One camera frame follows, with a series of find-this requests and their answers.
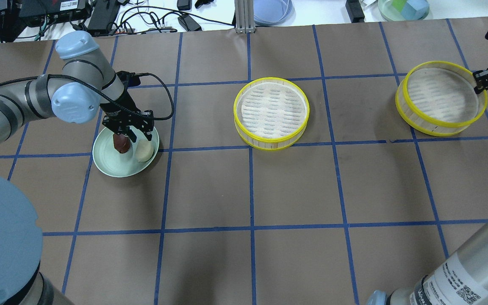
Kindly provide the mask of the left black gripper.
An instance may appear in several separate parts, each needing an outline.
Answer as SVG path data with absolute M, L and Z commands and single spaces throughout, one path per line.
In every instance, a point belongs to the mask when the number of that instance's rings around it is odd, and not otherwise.
M 147 141 L 151 141 L 154 128 L 154 116 L 152 110 L 142 111 L 137 108 L 127 89 L 124 89 L 115 103 L 102 103 L 104 117 L 102 125 L 117 135 L 124 135 L 132 143 L 137 142 L 137 135 L 130 129 L 133 125 L 141 131 Z

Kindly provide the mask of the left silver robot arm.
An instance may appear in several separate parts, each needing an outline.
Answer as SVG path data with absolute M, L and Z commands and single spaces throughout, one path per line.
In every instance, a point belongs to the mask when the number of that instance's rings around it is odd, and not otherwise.
M 128 93 L 140 74 L 115 72 L 97 42 L 85 31 L 64 35 L 55 45 L 64 67 L 61 75 L 39 75 L 0 83 L 0 144 L 20 127 L 57 117 L 73 124 L 93 120 L 113 136 L 95 144 L 132 160 L 139 170 L 158 150 L 151 110 L 141 111 Z M 31 201 L 0 177 L 0 305 L 70 305 L 72 302 L 39 270 L 43 233 Z

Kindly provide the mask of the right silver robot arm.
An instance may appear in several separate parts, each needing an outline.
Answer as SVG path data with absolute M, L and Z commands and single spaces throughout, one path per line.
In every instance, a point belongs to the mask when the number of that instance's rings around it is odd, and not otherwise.
M 395 95 L 399 115 L 432 136 L 455 135 L 484 113 L 488 69 L 471 73 L 446 61 L 411 69 Z M 488 222 L 412 288 L 376 290 L 368 305 L 488 305 Z

